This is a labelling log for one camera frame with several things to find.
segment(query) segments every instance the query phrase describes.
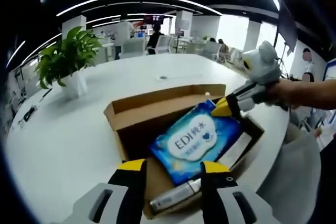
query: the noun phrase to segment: tissue package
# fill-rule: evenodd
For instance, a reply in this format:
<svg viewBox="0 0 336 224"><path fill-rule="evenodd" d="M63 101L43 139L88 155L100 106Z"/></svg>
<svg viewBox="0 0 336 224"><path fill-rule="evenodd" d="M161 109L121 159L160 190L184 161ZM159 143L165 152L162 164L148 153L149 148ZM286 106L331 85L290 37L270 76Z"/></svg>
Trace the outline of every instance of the tissue package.
<svg viewBox="0 0 336 224"><path fill-rule="evenodd" d="M240 123L231 117L213 117L215 104L195 106L150 145L175 186L201 172L202 161L216 161L240 137Z"/></svg>

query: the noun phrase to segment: column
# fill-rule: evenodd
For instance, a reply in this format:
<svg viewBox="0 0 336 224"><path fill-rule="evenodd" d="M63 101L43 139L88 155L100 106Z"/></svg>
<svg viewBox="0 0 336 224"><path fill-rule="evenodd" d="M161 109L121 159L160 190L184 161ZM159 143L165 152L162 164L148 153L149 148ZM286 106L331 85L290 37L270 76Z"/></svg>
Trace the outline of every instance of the column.
<svg viewBox="0 0 336 224"><path fill-rule="evenodd" d="M176 13L175 31L184 31L184 37L190 37L193 13L182 10Z"/></svg>
<svg viewBox="0 0 336 224"><path fill-rule="evenodd" d="M261 23L250 20L248 22L244 52L256 49L260 34Z"/></svg>
<svg viewBox="0 0 336 224"><path fill-rule="evenodd" d="M80 15L65 21L62 24L62 39L65 39L68 35L68 32L76 26L81 26L81 30L86 30L86 17Z"/></svg>
<svg viewBox="0 0 336 224"><path fill-rule="evenodd" d="M172 20L173 18L169 18L169 29L168 29L168 35L172 32Z"/></svg>

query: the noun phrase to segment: cardboard box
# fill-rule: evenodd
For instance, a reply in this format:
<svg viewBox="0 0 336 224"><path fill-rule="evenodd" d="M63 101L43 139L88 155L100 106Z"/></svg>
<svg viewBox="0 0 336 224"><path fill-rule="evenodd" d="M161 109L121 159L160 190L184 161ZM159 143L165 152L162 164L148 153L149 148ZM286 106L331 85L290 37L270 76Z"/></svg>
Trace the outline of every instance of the cardboard box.
<svg viewBox="0 0 336 224"><path fill-rule="evenodd" d="M174 185L165 168L151 153L149 145L192 107L207 99L216 102L224 94L225 85L223 84L190 85L113 101L105 109L104 114L114 130L122 161L147 159L143 212L148 219L181 210L192 205L201 196L201 193L197 193L164 212L153 213L149 206L150 200L174 188ZM263 130L249 117L244 118L240 123L244 131L252 137L252 140L241 155L239 162L234 166L234 172L236 167L243 163L245 154L263 133ZM239 176L239 169L237 169L237 173L234 173L234 176Z"/></svg>

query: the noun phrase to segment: green plant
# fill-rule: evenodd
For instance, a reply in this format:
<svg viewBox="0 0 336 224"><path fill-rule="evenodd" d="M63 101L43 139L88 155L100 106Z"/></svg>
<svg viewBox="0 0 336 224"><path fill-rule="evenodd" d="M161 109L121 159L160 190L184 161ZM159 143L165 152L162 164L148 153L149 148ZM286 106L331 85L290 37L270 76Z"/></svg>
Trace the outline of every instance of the green plant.
<svg viewBox="0 0 336 224"><path fill-rule="evenodd" d="M100 48L101 44L92 30L80 29L80 26L74 27L66 39L40 52L41 61L35 71L39 74L41 88L48 89L46 83L52 85L53 81L64 87L62 78L81 68L95 65L96 52L93 49Z"/></svg>

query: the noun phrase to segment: round table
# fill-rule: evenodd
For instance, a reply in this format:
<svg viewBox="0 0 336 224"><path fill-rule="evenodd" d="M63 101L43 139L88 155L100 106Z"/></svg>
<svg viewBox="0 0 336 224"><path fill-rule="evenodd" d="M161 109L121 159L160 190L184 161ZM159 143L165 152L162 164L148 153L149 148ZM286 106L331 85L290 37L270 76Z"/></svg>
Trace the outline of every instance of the round table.
<svg viewBox="0 0 336 224"><path fill-rule="evenodd" d="M148 55L107 62L84 70L89 92L66 101L61 88L41 90L29 98L14 118L5 143L9 169L27 206L41 223L61 222L76 200L107 182L121 159L113 131L103 111L113 100L189 84L226 84L226 95L244 84L236 72L188 54ZM18 120L37 105L21 129ZM264 104L249 112L264 130L247 155L240 185L256 191L265 180L285 137L289 113ZM150 223L199 223L202 212L186 212ZM141 223L149 223L145 217Z"/></svg>

